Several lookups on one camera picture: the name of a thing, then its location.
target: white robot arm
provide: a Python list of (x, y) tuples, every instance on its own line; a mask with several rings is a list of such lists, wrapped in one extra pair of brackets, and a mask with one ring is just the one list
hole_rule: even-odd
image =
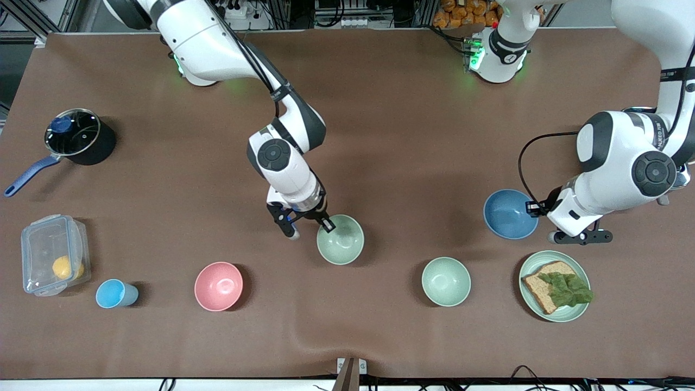
[[(323, 143), (323, 119), (253, 45), (242, 42), (206, 0), (104, 0), (113, 16), (133, 29), (156, 26), (183, 75), (196, 86), (251, 77), (260, 79), (276, 104), (273, 121), (249, 138), (247, 156), (270, 183), (266, 199), (275, 223), (290, 239), (294, 221), (309, 218), (330, 232), (326, 193), (302, 158)], [(278, 118), (278, 102), (286, 112)]]
[(468, 57), (468, 69), (491, 83), (504, 83), (523, 66), (531, 37), (541, 24), (537, 6), (568, 0), (498, 0), (504, 15), (497, 28), (488, 27), (473, 38), (480, 40), (477, 53)]
[(621, 32), (659, 58), (658, 109), (602, 111), (579, 131), (582, 173), (529, 209), (547, 214), (570, 237), (586, 235), (605, 214), (682, 187), (677, 176), (695, 152), (695, 4), (613, 0), (612, 16)]

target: wire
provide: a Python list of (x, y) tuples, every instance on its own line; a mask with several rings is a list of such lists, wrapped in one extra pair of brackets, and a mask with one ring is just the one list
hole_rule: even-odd
[(695, 56), (695, 42), (693, 42), (693, 47), (690, 50), (690, 56), (688, 57), (687, 63), (685, 63), (685, 67), (683, 68), (683, 80), (681, 81), (680, 85), (680, 99), (678, 100), (678, 109), (676, 109), (676, 116), (673, 119), (673, 126), (671, 126), (671, 130), (669, 131), (669, 134), (676, 130), (676, 125), (678, 125), (678, 120), (680, 119), (680, 112), (683, 110), (683, 101), (685, 100), (685, 88), (686, 84), (688, 82), (688, 68), (690, 68), (690, 64), (693, 61), (693, 57)]
[(275, 23), (275, 30), (283, 29), (284, 26), (285, 26), (285, 21), (282, 20), (282, 19), (277, 19), (277, 18), (275, 17), (275, 15), (273, 15), (273, 14), (270, 12), (270, 9), (268, 8), (268, 5), (267, 5), (266, 3), (264, 3), (264, 2), (262, 2), (262, 1), (260, 1), (260, 0), (258, 0), (258, 1), (256, 2), (257, 5), (258, 5), (258, 3), (260, 3), (260, 4), (261, 4), (261, 7), (263, 7), (263, 10), (265, 11), (265, 17), (268, 18), (268, 20), (270, 20), (270, 18), (272, 18), (273, 22)]
[(454, 49), (455, 52), (457, 52), (457, 53), (459, 53), (459, 54), (475, 54), (474, 51), (470, 51), (470, 50), (461, 50), (461, 49), (459, 49), (458, 47), (456, 47), (456, 45), (454, 45), (454, 44), (452, 43), (452, 41), (453, 41), (453, 42), (463, 42), (463, 41), (464, 41), (463, 38), (458, 38), (458, 37), (454, 37), (454, 36), (451, 36), (451, 35), (447, 35), (447, 34), (445, 34), (439, 27), (434, 28), (433, 26), (430, 26), (429, 24), (421, 24), (421, 25), (418, 26), (418, 27), (427, 27), (427, 28), (428, 28), (429, 30), (431, 30), (433, 33), (439, 35), (439, 37), (441, 37), (442, 39), (444, 39), (444, 40), (446, 41), (446, 43), (447, 43), (452, 49)]
[(532, 391), (532, 390), (540, 389), (541, 386), (539, 386), (538, 383), (542, 384), (544, 389), (550, 390), (550, 389), (548, 389), (548, 388), (546, 387), (546, 384), (543, 383), (543, 381), (542, 381), (541, 379), (538, 378), (538, 376), (536, 375), (536, 372), (533, 372), (533, 370), (532, 370), (531, 368), (529, 368), (528, 366), (526, 366), (526, 365), (519, 365), (518, 367), (514, 368), (514, 371), (512, 372), (512, 375), (509, 377), (509, 383), (512, 382), (512, 379), (514, 378), (514, 376), (516, 375), (516, 373), (519, 372), (519, 370), (522, 369), (522, 368), (523, 368), (523, 369), (526, 369), (526, 370), (528, 371), (528, 373), (529, 373), (530, 375), (532, 375), (533, 378), (534, 378), (535, 381), (536, 381), (536, 387), (535, 387), (535, 388), (530, 388), (530, 389), (528, 389), (528, 390), (526, 390), (526, 391)]
[(523, 153), (526, 152), (526, 148), (528, 148), (531, 144), (533, 144), (534, 142), (540, 140), (541, 138), (556, 137), (556, 136), (575, 136), (575, 135), (577, 135), (577, 134), (579, 134), (578, 131), (564, 131), (564, 132), (562, 132), (562, 133), (548, 133), (548, 134), (542, 134), (542, 135), (540, 135), (540, 136), (538, 136), (538, 137), (532, 138), (531, 141), (529, 141), (528, 143), (526, 143), (526, 145), (524, 145), (523, 148), (521, 148), (521, 152), (519, 152), (519, 159), (518, 159), (518, 161), (517, 161), (517, 165), (518, 165), (518, 169), (519, 169), (519, 179), (521, 179), (521, 184), (523, 185), (523, 188), (526, 189), (526, 193), (528, 193), (528, 195), (531, 197), (531, 199), (533, 200), (533, 202), (534, 202), (536, 205), (538, 205), (538, 208), (540, 208), (541, 214), (542, 214), (543, 216), (545, 216), (546, 214), (548, 214), (548, 212), (550, 212), (550, 210), (547, 209), (547, 208), (545, 208), (543, 205), (541, 205), (540, 202), (538, 202), (538, 199), (536, 199), (535, 195), (533, 195), (533, 193), (531, 192), (531, 190), (528, 188), (528, 185), (526, 184), (526, 180), (525, 180), (524, 177), (523, 177), (523, 171), (521, 170), (521, 158), (523, 157)]
[(391, 23), (389, 23), (389, 28), (391, 28), (391, 26), (393, 26), (394, 23), (406, 23), (406, 22), (410, 22), (411, 20), (413, 20), (414, 17), (415, 17), (415, 15), (409, 17), (409, 18), (406, 19), (406, 20), (393, 20), (393, 19), (391, 19)]
[[(268, 89), (268, 92), (272, 94), (275, 90), (273, 89), (268, 76), (263, 71), (263, 68), (261, 67), (261, 64), (259, 63), (259, 60), (256, 57), (256, 55), (253, 54), (251, 52), (251, 49), (249, 49), (249, 47), (242, 40), (239, 39), (234, 30), (232, 30), (226, 22), (222, 21), (221, 25), (225, 30), (227, 30), (227, 32), (231, 36), (231, 39), (236, 43), (236, 46), (239, 48), (239, 51), (241, 51), (241, 54), (244, 56), (244, 58), (246, 58), (246, 61), (249, 63), (249, 65), (251, 65), (251, 68), (254, 70), (254, 72), (256, 72), (261, 82), (263, 82), (265, 87)], [(278, 104), (278, 102), (275, 102), (275, 117), (279, 116), (280, 105)]]
[(340, 23), (340, 21), (343, 19), (344, 14), (345, 14), (345, 0), (340, 0), (339, 2), (338, 2), (338, 0), (336, 0), (336, 14), (335, 14), (335, 16), (333, 16), (333, 20), (328, 24), (321, 24), (321, 23), (317, 22), (316, 20), (314, 20), (314, 24), (316, 26), (319, 26), (319, 27), (333, 27), (336, 24)]
[[(162, 379), (162, 383), (159, 385), (159, 391), (164, 391), (164, 386), (167, 384), (167, 380), (169, 380), (169, 378)], [(176, 379), (172, 378), (171, 381), (172, 383), (166, 391), (172, 391), (174, 389), (174, 386), (176, 385)]]

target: blue lid knob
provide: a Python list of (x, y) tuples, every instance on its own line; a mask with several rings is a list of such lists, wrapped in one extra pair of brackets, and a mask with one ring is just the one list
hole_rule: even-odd
[(51, 121), (51, 131), (53, 133), (65, 133), (72, 127), (72, 120), (67, 115), (65, 117), (54, 118)]

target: brown table surface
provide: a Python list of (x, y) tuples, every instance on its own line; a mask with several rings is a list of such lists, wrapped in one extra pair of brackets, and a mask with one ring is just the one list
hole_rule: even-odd
[[(0, 200), (0, 375), (305, 376), (358, 356), (377, 376), (693, 375), (693, 189), (606, 217), (615, 240), (557, 246), (541, 220), (528, 239), (488, 231), (485, 198), (521, 189), (516, 159), (533, 136), (578, 129), (605, 109), (656, 103), (659, 65), (614, 29), (552, 30), (509, 83), (465, 74), (429, 31), (253, 34), (328, 126), (306, 156), (329, 211), (366, 231), (361, 257), (332, 266), (317, 226), (283, 237), (265, 208), (267, 183), (246, 140), (269, 123), (257, 80), (196, 88), (177, 75), (157, 35), (52, 35), (34, 50), (0, 143), (3, 187), (47, 154), (42, 135), (72, 107), (92, 109), (119, 143), (91, 167), (66, 161)], [(539, 141), (525, 158), (539, 197), (578, 173), (574, 137)], [(67, 214), (87, 225), (92, 280), (39, 298), (22, 291), (19, 236)], [(596, 300), (552, 324), (518, 292), (521, 260), (560, 250), (584, 267)], [(424, 296), (420, 274), (451, 256), (473, 288), (454, 308)], [(193, 283), (207, 264), (237, 264), (234, 310), (207, 312)], [(133, 308), (102, 310), (109, 278), (136, 282)]]

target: green bowl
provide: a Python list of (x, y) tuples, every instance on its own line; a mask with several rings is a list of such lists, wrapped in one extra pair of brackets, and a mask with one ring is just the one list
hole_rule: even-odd
[(545, 250), (539, 251), (538, 253), (531, 255), (530, 257), (528, 257), (528, 259), (526, 259), (523, 265), (521, 265), (521, 271), (519, 271), (519, 289), (521, 290), (521, 296), (523, 297), (523, 300), (526, 302), (529, 308), (531, 308), (531, 311), (535, 312), (536, 315), (540, 316), (543, 319), (556, 322), (573, 321), (574, 319), (577, 319), (578, 317), (582, 316), (584, 311), (586, 311), (589, 307), (589, 304), (577, 304), (574, 307), (563, 305), (562, 307), (555, 310), (555, 312), (548, 315), (545, 312), (543, 312), (543, 308), (541, 308), (541, 306), (536, 301), (536, 298), (533, 296), (531, 291), (526, 287), (526, 284), (524, 284), (522, 280), (522, 278), (536, 273), (538, 269), (543, 267), (543, 265), (549, 264), (554, 261), (563, 261), (564, 263), (568, 264), (572, 268), (572, 270), (574, 270), (575, 273), (577, 273), (577, 277), (581, 278), (591, 289), (591, 285), (589, 284), (589, 277), (587, 277), (587, 274), (584, 272), (584, 269), (582, 269), (582, 267), (579, 266), (577, 261), (573, 260), (571, 257), (563, 253), (559, 253), (557, 251), (552, 250)]
[(352, 217), (344, 214), (331, 216), (336, 228), (330, 233), (318, 229), (316, 245), (321, 256), (335, 265), (346, 265), (357, 259), (364, 247), (364, 231)]
[(463, 303), (471, 292), (471, 275), (454, 258), (435, 258), (423, 271), (423, 289), (434, 304), (453, 307)]

